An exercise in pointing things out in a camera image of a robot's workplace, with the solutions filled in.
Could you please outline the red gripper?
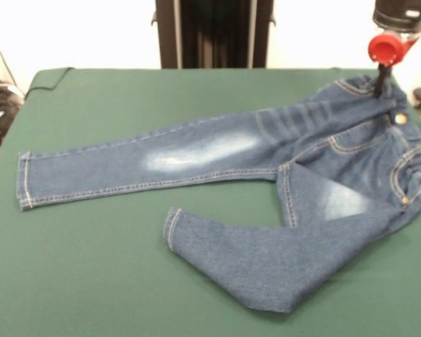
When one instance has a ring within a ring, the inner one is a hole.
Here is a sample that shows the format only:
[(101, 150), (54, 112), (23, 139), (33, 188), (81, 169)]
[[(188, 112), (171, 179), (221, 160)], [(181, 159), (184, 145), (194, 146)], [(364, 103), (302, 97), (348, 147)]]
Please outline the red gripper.
[(398, 34), (384, 31), (373, 37), (368, 45), (368, 55), (377, 62), (379, 75), (374, 88), (374, 96), (380, 97), (390, 76), (390, 67), (403, 61), (406, 54), (420, 39), (417, 34)]

